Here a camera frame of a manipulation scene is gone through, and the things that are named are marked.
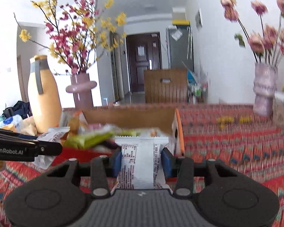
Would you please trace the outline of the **long green white bar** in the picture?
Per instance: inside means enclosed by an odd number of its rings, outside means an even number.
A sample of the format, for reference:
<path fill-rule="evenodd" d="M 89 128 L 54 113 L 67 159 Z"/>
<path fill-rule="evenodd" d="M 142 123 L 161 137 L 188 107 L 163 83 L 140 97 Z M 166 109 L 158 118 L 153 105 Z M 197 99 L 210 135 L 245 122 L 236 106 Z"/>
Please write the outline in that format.
<path fill-rule="evenodd" d="M 67 138 L 63 144 L 63 147 L 78 150 L 87 150 L 112 138 L 113 135 L 113 131 L 75 135 Z"/>

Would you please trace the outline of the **white text snack packet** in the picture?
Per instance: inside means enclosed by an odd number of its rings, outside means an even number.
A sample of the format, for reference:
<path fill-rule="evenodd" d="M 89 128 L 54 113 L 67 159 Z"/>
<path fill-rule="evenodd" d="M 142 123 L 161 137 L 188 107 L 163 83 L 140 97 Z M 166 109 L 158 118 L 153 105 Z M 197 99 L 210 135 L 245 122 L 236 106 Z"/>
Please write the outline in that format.
<path fill-rule="evenodd" d="M 61 139 L 69 131 L 69 127 L 49 128 L 47 132 L 38 136 L 40 150 L 33 164 L 41 169 L 48 169 L 55 157 L 62 153 Z"/>

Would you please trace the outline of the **wet wipes pack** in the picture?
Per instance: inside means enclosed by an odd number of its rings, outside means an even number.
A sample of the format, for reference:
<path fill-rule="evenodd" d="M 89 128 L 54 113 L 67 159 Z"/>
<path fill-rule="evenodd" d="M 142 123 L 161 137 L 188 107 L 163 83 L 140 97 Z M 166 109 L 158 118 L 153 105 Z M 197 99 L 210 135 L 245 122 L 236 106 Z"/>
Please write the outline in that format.
<path fill-rule="evenodd" d="M 0 129 L 20 133 L 22 123 L 23 119 L 20 115 L 11 116 L 0 121 Z"/>

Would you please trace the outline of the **black bag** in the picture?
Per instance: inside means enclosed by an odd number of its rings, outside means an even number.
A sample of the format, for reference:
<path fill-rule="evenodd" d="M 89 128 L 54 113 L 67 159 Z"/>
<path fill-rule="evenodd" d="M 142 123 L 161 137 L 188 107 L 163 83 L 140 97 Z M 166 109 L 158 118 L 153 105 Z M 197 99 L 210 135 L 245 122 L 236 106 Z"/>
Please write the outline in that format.
<path fill-rule="evenodd" d="M 13 107 L 6 108 L 2 115 L 5 118 L 20 115 L 22 119 L 26 119 L 32 116 L 30 103 L 19 100 Z"/>

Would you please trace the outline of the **yellow thermos jug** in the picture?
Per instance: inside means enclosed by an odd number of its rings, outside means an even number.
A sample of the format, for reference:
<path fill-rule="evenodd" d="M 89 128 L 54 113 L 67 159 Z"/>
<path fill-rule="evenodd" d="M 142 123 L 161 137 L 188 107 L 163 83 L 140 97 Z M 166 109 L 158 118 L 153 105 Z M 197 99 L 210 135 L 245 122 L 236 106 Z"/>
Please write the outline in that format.
<path fill-rule="evenodd" d="M 58 126 L 62 107 L 47 56 L 35 55 L 30 59 L 30 64 L 27 92 L 36 129 L 42 134 L 49 128 Z"/>

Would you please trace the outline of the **patterned red tablecloth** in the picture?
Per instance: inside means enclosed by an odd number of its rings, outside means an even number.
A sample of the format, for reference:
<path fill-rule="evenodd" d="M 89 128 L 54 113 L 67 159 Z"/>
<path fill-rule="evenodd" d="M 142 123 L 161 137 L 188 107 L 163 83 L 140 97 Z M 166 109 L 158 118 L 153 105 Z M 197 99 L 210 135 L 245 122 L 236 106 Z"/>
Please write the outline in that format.
<path fill-rule="evenodd" d="M 251 105 L 178 107 L 185 155 L 196 162 L 218 159 L 273 190 L 281 210 L 273 226 L 284 226 L 284 132 L 271 118 L 252 113 Z M 7 162 L 0 172 L 0 226 L 11 226 L 6 196 L 45 170 L 32 162 Z"/>

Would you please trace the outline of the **pumpkin oat cracker packet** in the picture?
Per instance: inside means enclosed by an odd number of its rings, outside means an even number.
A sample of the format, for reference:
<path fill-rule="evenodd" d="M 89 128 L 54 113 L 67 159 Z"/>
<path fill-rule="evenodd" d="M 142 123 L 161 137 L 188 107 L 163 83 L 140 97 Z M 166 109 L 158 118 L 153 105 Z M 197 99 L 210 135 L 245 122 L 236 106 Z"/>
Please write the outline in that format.
<path fill-rule="evenodd" d="M 89 125 L 82 111 L 76 111 L 68 120 L 67 126 L 70 128 L 70 135 L 80 135 L 88 131 Z"/>

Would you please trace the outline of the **clear jar with lid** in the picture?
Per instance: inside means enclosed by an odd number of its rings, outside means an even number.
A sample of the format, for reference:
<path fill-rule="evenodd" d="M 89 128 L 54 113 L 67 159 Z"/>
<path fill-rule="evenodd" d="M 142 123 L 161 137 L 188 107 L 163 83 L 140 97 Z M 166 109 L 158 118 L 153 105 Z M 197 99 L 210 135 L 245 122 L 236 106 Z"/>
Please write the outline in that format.
<path fill-rule="evenodd" d="M 284 130 L 284 92 L 275 92 L 273 100 L 273 123 Z"/>

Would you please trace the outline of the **red cardboard snack box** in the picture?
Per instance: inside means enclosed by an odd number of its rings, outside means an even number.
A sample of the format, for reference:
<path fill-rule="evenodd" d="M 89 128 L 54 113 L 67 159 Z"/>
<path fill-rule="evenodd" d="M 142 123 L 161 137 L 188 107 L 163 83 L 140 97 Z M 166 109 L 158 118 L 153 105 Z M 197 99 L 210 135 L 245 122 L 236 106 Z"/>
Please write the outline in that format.
<path fill-rule="evenodd" d="M 158 128 L 176 140 L 174 154 L 183 156 L 185 144 L 179 110 L 159 106 L 99 107 L 83 112 L 88 124 L 112 124 L 118 127 L 118 135 Z"/>

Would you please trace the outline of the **wooden chair back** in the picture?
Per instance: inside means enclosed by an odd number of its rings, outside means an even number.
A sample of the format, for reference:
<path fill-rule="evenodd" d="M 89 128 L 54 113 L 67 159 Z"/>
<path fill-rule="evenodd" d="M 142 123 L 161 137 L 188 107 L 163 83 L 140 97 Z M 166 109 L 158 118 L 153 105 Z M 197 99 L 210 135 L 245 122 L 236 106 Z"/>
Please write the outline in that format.
<path fill-rule="evenodd" d="M 186 69 L 144 71 L 146 103 L 186 103 L 188 79 Z"/>

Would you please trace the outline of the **textured pink ceramic vase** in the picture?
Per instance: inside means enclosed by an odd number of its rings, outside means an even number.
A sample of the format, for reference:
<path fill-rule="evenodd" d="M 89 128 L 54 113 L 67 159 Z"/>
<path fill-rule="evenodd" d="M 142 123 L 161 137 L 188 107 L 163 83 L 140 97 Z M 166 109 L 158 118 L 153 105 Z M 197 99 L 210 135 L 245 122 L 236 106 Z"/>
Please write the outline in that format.
<path fill-rule="evenodd" d="M 273 112 L 273 98 L 277 90 L 278 69 L 274 66 L 255 63 L 253 92 L 255 101 L 253 112 L 257 115 L 270 117 Z"/>

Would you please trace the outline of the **pink yellow blossom branches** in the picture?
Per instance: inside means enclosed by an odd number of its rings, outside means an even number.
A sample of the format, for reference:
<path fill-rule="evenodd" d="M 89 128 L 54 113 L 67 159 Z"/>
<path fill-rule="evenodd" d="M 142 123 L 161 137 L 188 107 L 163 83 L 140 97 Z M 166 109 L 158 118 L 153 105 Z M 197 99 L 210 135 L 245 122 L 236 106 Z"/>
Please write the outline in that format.
<path fill-rule="evenodd" d="M 58 0 L 33 1 L 45 18 L 46 34 L 51 40 L 47 47 L 52 57 L 66 64 L 72 75 L 85 73 L 105 52 L 113 51 L 124 43 L 126 34 L 109 39 L 126 24 L 122 12 L 115 19 L 103 18 L 103 13 L 114 5 L 107 0 L 103 6 L 98 0 L 74 0 L 73 4 L 59 4 Z"/>

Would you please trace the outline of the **dried pink roses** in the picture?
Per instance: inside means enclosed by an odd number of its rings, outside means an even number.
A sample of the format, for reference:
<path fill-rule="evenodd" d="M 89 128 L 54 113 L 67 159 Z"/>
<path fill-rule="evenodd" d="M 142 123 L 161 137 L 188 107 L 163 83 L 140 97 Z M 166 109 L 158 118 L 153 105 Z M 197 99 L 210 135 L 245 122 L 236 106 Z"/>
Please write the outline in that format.
<path fill-rule="evenodd" d="M 266 64 L 277 68 L 284 59 L 284 0 L 276 0 L 280 10 L 277 28 L 263 23 L 263 15 L 268 12 L 266 5 L 260 1 L 252 1 L 251 7 L 260 19 L 261 31 L 248 33 L 236 10 L 236 0 L 220 0 L 227 21 L 238 23 L 243 33 L 236 33 L 234 39 L 240 47 L 250 46 L 256 64 Z"/>

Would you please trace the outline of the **dark brown entry door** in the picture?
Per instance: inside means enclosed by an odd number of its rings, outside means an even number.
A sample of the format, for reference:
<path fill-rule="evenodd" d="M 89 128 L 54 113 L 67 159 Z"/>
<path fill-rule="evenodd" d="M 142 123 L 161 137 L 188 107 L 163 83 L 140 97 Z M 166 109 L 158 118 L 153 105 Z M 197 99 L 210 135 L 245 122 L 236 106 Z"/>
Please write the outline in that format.
<path fill-rule="evenodd" d="M 161 68 L 161 44 L 158 32 L 132 34 L 126 37 L 130 89 L 145 91 L 144 72 Z"/>

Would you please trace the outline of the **grey refrigerator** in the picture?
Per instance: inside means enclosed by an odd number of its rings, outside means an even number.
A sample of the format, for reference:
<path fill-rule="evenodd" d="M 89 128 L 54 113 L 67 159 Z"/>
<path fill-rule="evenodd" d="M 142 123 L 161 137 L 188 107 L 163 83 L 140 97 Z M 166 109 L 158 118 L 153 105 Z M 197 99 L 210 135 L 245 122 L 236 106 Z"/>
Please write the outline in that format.
<path fill-rule="evenodd" d="M 168 64 L 170 69 L 194 71 L 193 37 L 189 25 L 169 26 L 166 29 Z"/>

